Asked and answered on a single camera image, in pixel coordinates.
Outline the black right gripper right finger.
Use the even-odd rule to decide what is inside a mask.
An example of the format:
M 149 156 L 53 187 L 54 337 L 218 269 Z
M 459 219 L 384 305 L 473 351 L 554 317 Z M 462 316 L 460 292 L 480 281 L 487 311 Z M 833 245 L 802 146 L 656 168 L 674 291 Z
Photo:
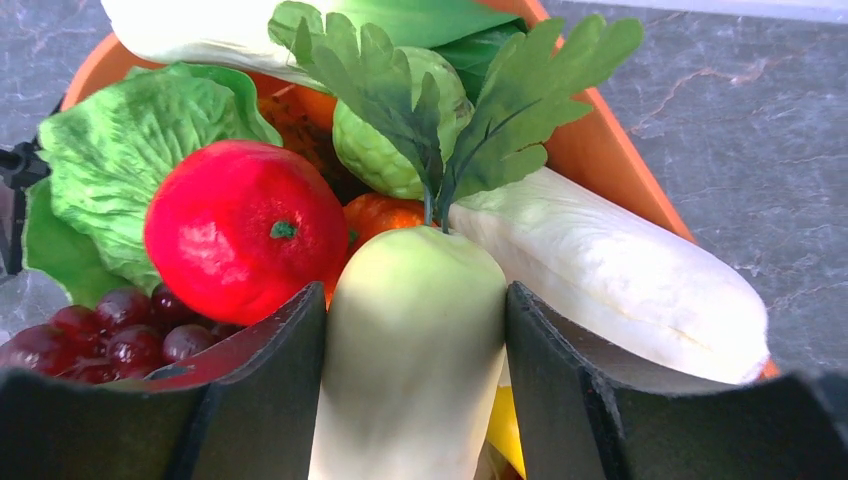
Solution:
M 847 378 L 791 372 L 744 386 L 634 355 L 520 283 L 507 352 L 531 479 L 843 479 Z

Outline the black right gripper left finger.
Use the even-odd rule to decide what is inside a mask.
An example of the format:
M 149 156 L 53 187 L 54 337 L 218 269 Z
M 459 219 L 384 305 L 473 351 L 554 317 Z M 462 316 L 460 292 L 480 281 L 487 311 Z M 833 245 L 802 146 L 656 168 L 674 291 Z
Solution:
M 324 353 L 313 283 L 276 313 L 144 380 L 1 373 L 5 479 L 304 479 Z

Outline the white daikon radish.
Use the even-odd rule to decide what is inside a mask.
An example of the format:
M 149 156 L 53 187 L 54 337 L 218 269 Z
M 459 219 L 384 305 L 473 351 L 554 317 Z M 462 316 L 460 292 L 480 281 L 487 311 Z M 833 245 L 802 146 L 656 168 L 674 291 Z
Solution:
M 368 240 L 344 267 L 326 321 L 309 475 L 470 479 L 505 357 L 507 282 L 483 248 L 448 226 L 456 199 L 524 178 L 545 142 L 589 112 L 576 95 L 641 44 L 636 19 L 560 18 L 512 35 L 475 111 L 441 151 L 441 92 L 379 26 L 301 2 L 279 4 L 271 39 L 411 163 L 425 222 Z

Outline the red toy apple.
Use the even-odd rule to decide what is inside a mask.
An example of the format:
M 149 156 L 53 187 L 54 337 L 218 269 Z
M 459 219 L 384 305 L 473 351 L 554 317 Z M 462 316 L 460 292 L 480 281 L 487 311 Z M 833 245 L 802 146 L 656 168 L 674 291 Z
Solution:
M 190 154 L 148 209 L 144 245 L 163 282 L 212 320 L 253 325 L 313 281 L 332 282 L 349 241 L 319 171 L 282 147 L 223 140 Z

